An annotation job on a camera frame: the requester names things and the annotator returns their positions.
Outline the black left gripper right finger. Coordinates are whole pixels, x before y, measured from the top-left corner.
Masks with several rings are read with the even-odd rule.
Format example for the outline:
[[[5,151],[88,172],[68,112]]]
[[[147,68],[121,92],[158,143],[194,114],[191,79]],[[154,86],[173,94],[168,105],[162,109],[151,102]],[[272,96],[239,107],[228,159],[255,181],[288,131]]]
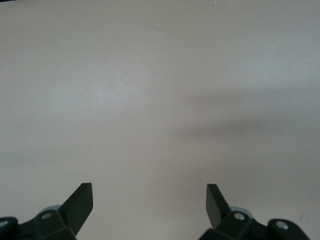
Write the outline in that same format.
[[[230,208],[219,187],[206,187],[206,212],[211,223],[201,240],[308,240],[294,222],[274,218],[263,225],[241,208]]]

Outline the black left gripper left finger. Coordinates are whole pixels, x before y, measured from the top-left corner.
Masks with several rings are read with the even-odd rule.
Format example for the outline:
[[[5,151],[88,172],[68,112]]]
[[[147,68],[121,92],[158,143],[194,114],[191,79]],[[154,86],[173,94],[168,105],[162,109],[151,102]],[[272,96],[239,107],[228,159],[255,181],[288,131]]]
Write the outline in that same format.
[[[93,210],[93,187],[82,183],[62,204],[43,209],[19,223],[13,216],[0,218],[2,240],[75,240]]]

